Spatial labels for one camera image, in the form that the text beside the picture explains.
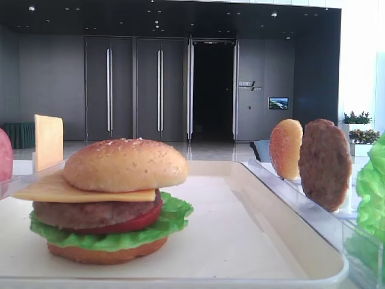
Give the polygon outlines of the sesame top bun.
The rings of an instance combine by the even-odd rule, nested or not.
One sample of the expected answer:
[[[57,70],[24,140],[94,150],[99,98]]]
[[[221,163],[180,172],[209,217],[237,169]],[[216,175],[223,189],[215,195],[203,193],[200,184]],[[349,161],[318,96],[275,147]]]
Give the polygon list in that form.
[[[122,193],[182,184],[188,162],[160,141],[121,138],[82,148],[66,161],[63,175],[81,190]]]

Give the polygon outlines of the sesame bun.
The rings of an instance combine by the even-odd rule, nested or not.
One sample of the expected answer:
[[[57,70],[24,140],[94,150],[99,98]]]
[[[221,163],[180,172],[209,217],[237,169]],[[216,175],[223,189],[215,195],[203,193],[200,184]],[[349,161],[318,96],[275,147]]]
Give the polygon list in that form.
[[[271,164],[283,179],[294,180],[299,177],[298,162],[303,129],[299,121],[285,119],[272,130],[269,138]]]
[[[188,162],[160,141],[121,138],[82,148],[66,161],[63,175],[81,190],[122,193],[182,184]]]

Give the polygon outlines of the green lettuce leaf in burger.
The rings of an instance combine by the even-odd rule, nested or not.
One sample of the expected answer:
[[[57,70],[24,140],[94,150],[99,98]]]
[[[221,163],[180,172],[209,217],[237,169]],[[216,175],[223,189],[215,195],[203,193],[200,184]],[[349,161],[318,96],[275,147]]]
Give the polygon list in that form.
[[[37,220],[35,212],[29,214],[30,230],[46,239],[50,244],[59,247],[75,246],[86,250],[102,250],[116,252],[122,249],[133,249],[149,244],[183,230],[187,225],[187,217],[194,211],[188,202],[173,197],[170,193],[161,192],[163,207],[155,223],[141,231],[118,234],[78,234],[60,230]]]

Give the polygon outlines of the yellow cheese slice on burger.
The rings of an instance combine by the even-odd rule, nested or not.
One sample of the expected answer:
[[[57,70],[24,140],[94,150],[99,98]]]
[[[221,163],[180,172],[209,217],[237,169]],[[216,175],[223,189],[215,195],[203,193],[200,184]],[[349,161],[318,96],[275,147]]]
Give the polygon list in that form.
[[[155,200],[156,192],[154,189],[124,193],[80,190],[70,185],[64,179],[63,171],[59,170],[17,191],[13,197],[21,200],[58,203],[152,202]]]

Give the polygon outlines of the upright yellow cheese slice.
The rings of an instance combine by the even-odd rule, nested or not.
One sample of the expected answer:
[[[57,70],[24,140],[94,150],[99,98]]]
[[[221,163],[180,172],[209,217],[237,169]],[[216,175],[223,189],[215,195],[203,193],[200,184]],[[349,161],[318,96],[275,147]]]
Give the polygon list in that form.
[[[56,166],[64,159],[63,120],[59,117],[34,115],[35,152],[34,171]]]

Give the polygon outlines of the brown meat patty in burger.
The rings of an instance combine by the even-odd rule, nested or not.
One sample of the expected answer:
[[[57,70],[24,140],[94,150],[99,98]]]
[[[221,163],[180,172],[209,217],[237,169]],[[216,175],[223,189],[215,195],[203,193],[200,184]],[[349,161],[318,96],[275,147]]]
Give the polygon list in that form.
[[[156,202],[33,202],[37,220],[60,229],[90,229],[133,220],[149,212]]]

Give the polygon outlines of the middle dark double door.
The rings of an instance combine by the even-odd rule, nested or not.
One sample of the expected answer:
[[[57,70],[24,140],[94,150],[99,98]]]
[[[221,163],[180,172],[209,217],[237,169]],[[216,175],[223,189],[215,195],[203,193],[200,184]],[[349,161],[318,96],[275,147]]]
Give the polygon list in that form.
[[[138,40],[138,136],[183,140],[183,41]]]

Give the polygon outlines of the dark double door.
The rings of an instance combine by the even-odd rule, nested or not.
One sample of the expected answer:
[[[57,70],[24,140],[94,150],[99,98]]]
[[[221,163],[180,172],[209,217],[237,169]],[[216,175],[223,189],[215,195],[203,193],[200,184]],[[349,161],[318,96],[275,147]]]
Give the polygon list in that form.
[[[132,40],[85,38],[88,141],[132,137]]]
[[[138,40],[138,136],[183,140],[183,41]]]

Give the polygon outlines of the left dark double door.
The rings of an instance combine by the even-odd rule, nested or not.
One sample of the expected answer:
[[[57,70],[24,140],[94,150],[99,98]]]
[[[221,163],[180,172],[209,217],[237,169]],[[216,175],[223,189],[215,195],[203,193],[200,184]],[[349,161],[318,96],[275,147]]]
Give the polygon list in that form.
[[[85,38],[88,141],[132,137],[132,40]]]

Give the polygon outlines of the potted plant box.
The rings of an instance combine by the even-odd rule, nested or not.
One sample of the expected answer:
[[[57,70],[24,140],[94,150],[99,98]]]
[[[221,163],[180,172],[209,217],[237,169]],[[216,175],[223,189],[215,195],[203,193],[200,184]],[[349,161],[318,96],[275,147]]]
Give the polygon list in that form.
[[[372,118],[370,117],[370,113],[365,113],[364,111],[360,114],[355,114],[353,111],[350,112],[350,115],[347,115],[347,113],[344,113],[343,124],[360,124],[360,125],[367,125],[372,123]]]
[[[351,140],[351,155],[355,157],[366,156],[373,144],[379,139],[380,132],[373,129],[362,131],[354,129],[349,132]]]

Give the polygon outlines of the lower potted plant box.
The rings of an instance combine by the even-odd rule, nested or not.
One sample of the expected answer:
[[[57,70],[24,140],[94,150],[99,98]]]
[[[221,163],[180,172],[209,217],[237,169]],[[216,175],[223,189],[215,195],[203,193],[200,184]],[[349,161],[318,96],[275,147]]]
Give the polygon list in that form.
[[[373,129],[362,131],[354,129],[349,132],[351,140],[351,155],[355,157],[366,156],[373,144],[379,139],[380,132]]]

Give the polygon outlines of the green draped table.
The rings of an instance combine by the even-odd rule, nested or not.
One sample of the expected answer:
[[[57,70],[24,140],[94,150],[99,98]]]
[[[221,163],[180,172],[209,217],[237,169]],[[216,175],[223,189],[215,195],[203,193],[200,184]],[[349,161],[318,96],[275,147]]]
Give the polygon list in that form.
[[[1,128],[9,136],[13,149],[28,149],[35,146],[35,123],[4,123]]]

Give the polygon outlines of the upright pink ham slice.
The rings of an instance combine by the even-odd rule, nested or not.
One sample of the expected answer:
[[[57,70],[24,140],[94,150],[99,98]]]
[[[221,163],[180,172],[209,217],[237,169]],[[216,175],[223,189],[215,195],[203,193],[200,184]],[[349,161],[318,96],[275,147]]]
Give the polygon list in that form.
[[[0,129],[0,179],[8,180],[13,174],[13,148],[8,135]]]

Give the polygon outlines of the right clear acrylic rack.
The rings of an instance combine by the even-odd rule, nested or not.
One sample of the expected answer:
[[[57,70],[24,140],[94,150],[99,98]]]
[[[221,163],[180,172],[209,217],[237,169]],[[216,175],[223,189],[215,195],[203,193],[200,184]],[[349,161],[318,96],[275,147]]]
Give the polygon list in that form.
[[[356,223],[352,188],[342,208],[329,213],[304,195],[300,178],[294,181],[279,178],[271,163],[250,159],[244,164],[346,257],[349,273],[342,288],[384,288],[384,243]]]

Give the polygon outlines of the wall display screen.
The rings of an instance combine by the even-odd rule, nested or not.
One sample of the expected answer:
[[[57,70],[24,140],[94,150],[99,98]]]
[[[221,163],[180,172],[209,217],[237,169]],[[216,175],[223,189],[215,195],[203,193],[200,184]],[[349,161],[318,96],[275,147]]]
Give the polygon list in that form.
[[[269,110],[287,110],[289,108],[289,98],[269,98]]]

